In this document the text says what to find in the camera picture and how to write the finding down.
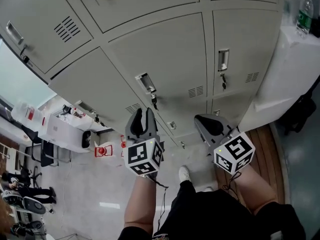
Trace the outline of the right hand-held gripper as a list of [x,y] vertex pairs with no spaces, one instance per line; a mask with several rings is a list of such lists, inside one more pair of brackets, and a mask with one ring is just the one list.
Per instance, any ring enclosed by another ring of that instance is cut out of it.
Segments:
[[224,117],[213,114],[197,114],[194,117],[194,124],[201,139],[207,144],[208,151],[213,151],[215,165],[233,176],[251,163],[256,148],[245,132],[239,133],[215,148],[214,136],[225,136],[233,129]]

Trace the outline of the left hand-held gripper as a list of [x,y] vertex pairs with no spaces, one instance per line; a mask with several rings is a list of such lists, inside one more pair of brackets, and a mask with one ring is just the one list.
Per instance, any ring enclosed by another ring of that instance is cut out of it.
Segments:
[[131,115],[125,126],[124,163],[136,176],[149,175],[160,170],[164,148],[157,132],[156,119],[149,107],[145,114],[145,130],[142,126],[141,108]]

